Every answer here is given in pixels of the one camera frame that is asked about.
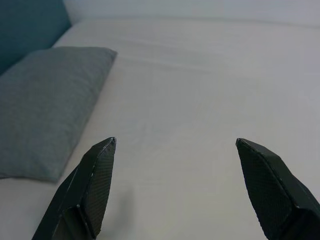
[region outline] white wall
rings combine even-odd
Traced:
[[[73,23],[84,18],[197,17],[320,26],[320,0],[65,0]]]

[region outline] gray pillow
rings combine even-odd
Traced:
[[[0,76],[0,176],[56,182],[117,53],[102,47],[33,52]]]

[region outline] headboard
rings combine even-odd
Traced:
[[[0,75],[70,27],[63,0],[0,0]]]

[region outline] mattress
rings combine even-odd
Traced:
[[[117,60],[62,180],[117,137],[98,240],[264,239],[235,147],[262,144],[320,200],[320,30],[194,19],[91,19],[58,46]],[[0,181],[0,239],[31,239],[57,185]]]

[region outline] bed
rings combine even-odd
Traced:
[[[279,154],[320,200],[318,28],[254,21],[112,18],[54,47],[118,57],[60,183],[117,137],[99,240],[264,239],[238,137]],[[59,183],[0,180],[0,238],[31,239]]]

